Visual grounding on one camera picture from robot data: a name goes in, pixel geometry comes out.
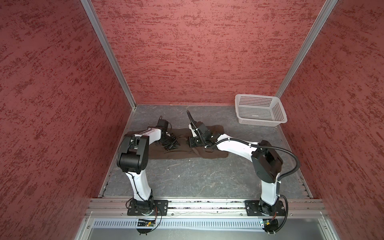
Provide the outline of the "brown trousers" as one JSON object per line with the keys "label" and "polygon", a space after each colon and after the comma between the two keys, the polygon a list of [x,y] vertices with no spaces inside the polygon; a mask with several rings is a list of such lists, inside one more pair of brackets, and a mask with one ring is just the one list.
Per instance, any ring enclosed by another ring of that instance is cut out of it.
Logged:
{"label": "brown trousers", "polygon": [[187,143],[192,132],[189,128],[172,129],[170,131],[177,137],[178,146],[172,150],[166,150],[160,142],[154,142],[149,146],[149,159],[150,160],[180,160],[180,159],[219,159],[227,158],[228,152],[205,149],[203,147],[191,148]]}

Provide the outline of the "white plastic basket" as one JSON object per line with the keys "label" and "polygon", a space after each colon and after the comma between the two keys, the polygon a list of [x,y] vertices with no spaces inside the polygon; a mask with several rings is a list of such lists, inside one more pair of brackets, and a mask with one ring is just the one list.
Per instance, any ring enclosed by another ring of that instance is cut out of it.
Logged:
{"label": "white plastic basket", "polygon": [[235,109],[239,124],[276,127],[288,121],[281,100],[272,96],[237,94]]}

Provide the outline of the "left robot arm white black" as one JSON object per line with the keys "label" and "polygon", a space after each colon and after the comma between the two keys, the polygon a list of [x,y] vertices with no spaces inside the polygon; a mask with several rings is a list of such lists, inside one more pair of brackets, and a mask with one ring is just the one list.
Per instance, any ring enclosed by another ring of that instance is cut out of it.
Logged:
{"label": "left robot arm white black", "polygon": [[155,127],[125,136],[117,153],[117,166],[129,178],[134,191],[132,208],[144,216],[151,215],[156,209],[146,174],[150,145],[155,142],[160,142],[167,151],[179,145],[174,134]]}

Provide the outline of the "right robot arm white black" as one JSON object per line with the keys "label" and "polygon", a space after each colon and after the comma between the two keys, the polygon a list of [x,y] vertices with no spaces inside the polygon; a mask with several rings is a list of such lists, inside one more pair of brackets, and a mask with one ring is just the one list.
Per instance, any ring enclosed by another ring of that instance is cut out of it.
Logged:
{"label": "right robot arm white black", "polygon": [[280,196],[279,176],[283,160],[267,141],[252,143],[232,138],[226,134],[208,136],[207,140],[193,135],[187,140],[192,147],[212,148],[214,150],[233,153],[253,163],[257,177],[262,181],[262,193],[259,211],[264,216],[273,216],[278,211],[277,202]]}

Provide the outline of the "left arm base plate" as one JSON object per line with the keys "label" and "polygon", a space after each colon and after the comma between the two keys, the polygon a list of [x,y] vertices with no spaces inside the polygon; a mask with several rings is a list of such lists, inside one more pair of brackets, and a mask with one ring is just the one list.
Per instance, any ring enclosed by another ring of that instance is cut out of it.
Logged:
{"label": "left arm base plate", "polygon": [[149,200],[144,202],[133,199],[128,205],[127,215],[137,217],[166,216],[168,212],[168,205],[168,200]]}

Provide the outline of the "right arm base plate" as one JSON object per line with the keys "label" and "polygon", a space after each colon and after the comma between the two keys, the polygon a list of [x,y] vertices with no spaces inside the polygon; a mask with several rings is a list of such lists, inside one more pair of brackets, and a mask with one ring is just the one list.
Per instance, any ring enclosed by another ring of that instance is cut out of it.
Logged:
{"label": "right arm base plate", "polygon": [[286,214],[284,204],[280,200],[277,200],[274,205],[269,205],[260,200],[246,200],[245,209],[247,216],[283,217]]}

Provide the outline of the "aluminium front rail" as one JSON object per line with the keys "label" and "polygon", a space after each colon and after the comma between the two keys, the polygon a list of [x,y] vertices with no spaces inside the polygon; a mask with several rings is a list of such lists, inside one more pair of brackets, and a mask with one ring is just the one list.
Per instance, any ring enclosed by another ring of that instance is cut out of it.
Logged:
{"label": "aluminium front rail", "polygon": [[[285,213],[290,218],[317,219],[329,216],[323,201],[319,199],[291,199],[286,205],[281,199],[270,214],[263,214],[258,200],[244,199],[158,199],[155,200],[156,214],[158,217],[192,218],[272,218],[284,217]],[[98,217],[141,217],[142,214],[136,202],[125,198],[97,198],[92,199],[86,216]]]}

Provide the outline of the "left aluminium corner post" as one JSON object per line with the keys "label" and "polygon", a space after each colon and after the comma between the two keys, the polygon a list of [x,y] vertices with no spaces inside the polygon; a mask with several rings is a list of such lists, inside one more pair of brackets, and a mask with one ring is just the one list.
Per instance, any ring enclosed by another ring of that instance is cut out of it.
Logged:
{"label": "left aluminium corner post", "polygon": [[97,16],[96,10],[90,0],[81,0],[82,6],[91,22],[91,25],[104,49],[104,52],[114,70],[114,73],[126,95],[127,100],[130,103],[131,108],[135,111],[137,103],[134,100],[133,94],[128,86],[126,78],[124,77],[123,71],[118,63],[118,60],[113,52],[113,49],[107,39],[105,31],[103,30],[102,24]]}

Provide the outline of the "aluminium corner post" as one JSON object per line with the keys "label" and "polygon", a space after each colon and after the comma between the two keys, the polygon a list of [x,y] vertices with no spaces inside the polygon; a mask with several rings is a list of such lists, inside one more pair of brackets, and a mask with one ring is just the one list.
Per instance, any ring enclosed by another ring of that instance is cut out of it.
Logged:
{"label": "aluminium corner post", "polygon": [[91,25],[104,49],[104,52],[114,70],[114,73],[126,95],[127,100],[130,103],[131,108],[135,111],[137,103],[134,100],[133,94],[128,86],[126,78],[124,77],[123,71],[118,63],[118,60],[113,52],[113,49],[107,39],[105,31],[103,30],[102,24],[97,16],[96,10],[90,0],[81,0],[82,6],[91,22]]}
{"label": "aluminium corner post", "polygon": [[327,19],[331,15],[334,7],[338,3],[338,0],[326,0],[324,5],[322,6],[318,16],[316,17],[309,33],[307,34],[302,46],[300,47],[293,63],[291,64],[287,74],[285,75],[280,87],[278,88],[275,96],[277,98],[281,98],[285,90],[287,89],[288,85],[292,81],[295,73],[299,69],[301,63],[303,62],[304,58],[306,57],[308,51],[310,50],[311,46],[315,42],[317,36],[319,35],[320,31],[322,30],[324,24],[326,23]]}

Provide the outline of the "right aluminium corner post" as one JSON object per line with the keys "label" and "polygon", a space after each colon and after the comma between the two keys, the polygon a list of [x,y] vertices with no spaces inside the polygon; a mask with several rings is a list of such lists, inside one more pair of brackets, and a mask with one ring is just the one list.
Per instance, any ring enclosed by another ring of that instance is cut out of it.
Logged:
{"label": "right aluminium corner post", "polygon": [[319,35],[320,31],[322,30],[324,24],[326,23],[327,19],[331,15],[334,7],[338,3],[338,0],[326,0],[324,5],[322,6],[318,16],[316,17],[309,33],[307,34],[302,46],[300,47],[293,63],[291,64],[287,74],[285,75],[280,87],[278,88],[275,96],[277,98],[281,98],[285,90],[287,89],[288,85],[292,81],[295,73],[299,69],[301,63],[303,62],[304,58],[306,57],[308,51],[310,50],[311,46],[315,42],[317,36]]}

